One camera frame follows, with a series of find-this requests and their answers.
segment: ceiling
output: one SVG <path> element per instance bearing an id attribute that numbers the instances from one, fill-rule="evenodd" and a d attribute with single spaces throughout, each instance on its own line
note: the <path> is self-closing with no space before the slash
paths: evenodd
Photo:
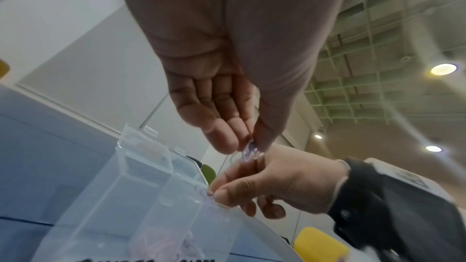
<path id="1" fill-rule="evenodd" d="M 447 157 L 466 167 L 459 146 L 466 138 L 465 16 L 466 0 L 345 0 L 304 91 L 327 129 L 325 142 L 311 140 L 308 149 L 379 157 L 458 183 L 444 161 L 418 147 L 450 147 Z M 443 62 L 459 69 L 430 74 Z"/>

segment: ceiling light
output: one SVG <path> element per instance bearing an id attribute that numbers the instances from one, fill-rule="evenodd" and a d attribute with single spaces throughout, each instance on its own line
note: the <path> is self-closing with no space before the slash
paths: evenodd
<path id="1" fill-rule="evenodd" d="M 426 150 L 431 151 L 431 152 L 441 152 L 442 149 L 439 148 L 438 146 L 427 146 Z"/>
<path id="2" fill-rule="evenodd" d="M 431 73 L 437 76 L 448 75 L 456 71 L 457 66 L 454 64 L 440 64 L 432 68 Z"/>

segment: fingernail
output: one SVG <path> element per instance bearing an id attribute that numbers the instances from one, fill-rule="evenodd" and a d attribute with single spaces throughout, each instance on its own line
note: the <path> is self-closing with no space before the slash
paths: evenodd
<path id="1" fill-rule="evenodd" d="M 214 199 L 215 199 L 215 202 L 219 203 L 219 204 L 222 204 L 222 205 L 225 205 L 225 206 L 229 206 L 230 205 L 230 198 L 228 196 L 228 192 L 226 189 L 219 189 L 215 192 L 214 194 Z"/>
<path id="2" fill-rule="evenodd" d="M 275 214 L 275 217 L 277 217 L 278 219 L 283 218 L 286 215 L 285 210 L 281 207 L 273 208 L 273 213 Z"/>

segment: plastic box compartment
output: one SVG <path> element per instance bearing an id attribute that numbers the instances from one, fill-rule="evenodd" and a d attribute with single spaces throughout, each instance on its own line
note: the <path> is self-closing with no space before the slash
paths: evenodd
<path id="1" fill-rule="evenodd" d="M 215 204 L 196 164 L 125 127 L 116 154 L 60 218 L 33 262 L 224 262 L 241 211 Z"/>

